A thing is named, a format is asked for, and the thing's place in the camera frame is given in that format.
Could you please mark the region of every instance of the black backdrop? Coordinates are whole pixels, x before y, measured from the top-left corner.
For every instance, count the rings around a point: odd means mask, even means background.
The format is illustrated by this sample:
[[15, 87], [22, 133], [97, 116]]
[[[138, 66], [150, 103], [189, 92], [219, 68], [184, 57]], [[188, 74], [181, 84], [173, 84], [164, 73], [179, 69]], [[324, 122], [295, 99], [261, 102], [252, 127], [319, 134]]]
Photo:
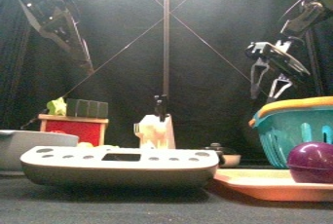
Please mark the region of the black backdrop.
[[[85, 73], [53, 43], [31, 29], [17, 0], [2, 0], [2, 129], [19, 129], [46, 103], [82, 81]], [[169, 107], [179, 148], [220, 142], [239, 150], [244, 160], [263, 160], [259, 134], [248, 126], [265, 104], [275, 72], [267, 75], [263, 93], [251, 99], [251, 68], [245, 48], [253, 41], [276, 42], [277, 20], [296, 0], [170, 0]], [[94, 67], [108, 64], [70, 93], [72, 98], [108, 101], [110, 126], [106, 143], [138, 147], [133, 124], [154, 113], [154, 95], [164, 93], [164, 0], [93, 0], [78, 5], [80, 30], [88, 41]], [[21, 20], [21, 26], [9, 23]], [[318, 48], [332, 54], [331, 21], [320, 25]], [[5, 50], [25, 50], [25, 56]], [[310, 68], [307, 48], [299, 60]], [[332, 66], [326, 56], [324, 66]], [[323, 70], [327, 93], [330, 69]], [[316, 96], [314, 79], [280, 99]], [[39, 123], [29, 126], [39, 129]]]

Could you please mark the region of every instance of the teal plastic basket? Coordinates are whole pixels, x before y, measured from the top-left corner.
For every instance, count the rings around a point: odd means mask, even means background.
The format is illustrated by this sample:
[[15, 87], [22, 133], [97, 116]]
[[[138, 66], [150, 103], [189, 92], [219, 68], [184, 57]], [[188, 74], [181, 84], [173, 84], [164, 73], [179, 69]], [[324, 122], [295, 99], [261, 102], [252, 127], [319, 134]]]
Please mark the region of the teal plastic basket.
[[332, 144], [333, 96], [269, 103], [256, 114], [251, 126], [259, 130], [271, 164], [288, 168], [288, 156], [299, 144], [310, 141]]

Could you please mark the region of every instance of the purple fruit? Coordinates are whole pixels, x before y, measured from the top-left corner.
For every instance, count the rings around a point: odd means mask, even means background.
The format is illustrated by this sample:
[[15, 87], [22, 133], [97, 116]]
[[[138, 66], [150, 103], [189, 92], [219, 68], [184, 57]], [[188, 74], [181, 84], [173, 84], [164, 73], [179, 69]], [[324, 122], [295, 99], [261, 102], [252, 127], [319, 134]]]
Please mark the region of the purple fruit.
[[298, 182], [333, 183], [333, 145], [300, 144], [290, 153], [288, 167]]

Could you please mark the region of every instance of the red box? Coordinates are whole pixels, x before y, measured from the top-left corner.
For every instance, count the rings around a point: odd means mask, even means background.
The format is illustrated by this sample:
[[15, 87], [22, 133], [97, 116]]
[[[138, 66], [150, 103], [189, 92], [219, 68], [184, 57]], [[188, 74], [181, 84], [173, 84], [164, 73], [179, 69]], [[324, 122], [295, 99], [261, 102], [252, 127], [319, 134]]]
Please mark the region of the red box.
[[105, 144], [109, 119], [78, 118], [39, 114], [41, 131], [63, 131], [80, 136], [80, 142], [90, 142], [94, 146]]

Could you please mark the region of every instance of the white bowl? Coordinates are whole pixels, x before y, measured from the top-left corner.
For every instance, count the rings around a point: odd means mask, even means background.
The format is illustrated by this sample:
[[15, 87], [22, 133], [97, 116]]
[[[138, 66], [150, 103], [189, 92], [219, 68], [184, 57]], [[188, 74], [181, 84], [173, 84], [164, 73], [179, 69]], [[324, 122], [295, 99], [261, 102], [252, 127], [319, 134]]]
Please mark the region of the white bowl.
[[0, 174], [25, 174], [22, 155], [35, 146], [77, 146], [73, 134], [0, 130]]
[[236, 168], [241, 162], [241, 155], [224, 155], [225, 163], [221, 168]]

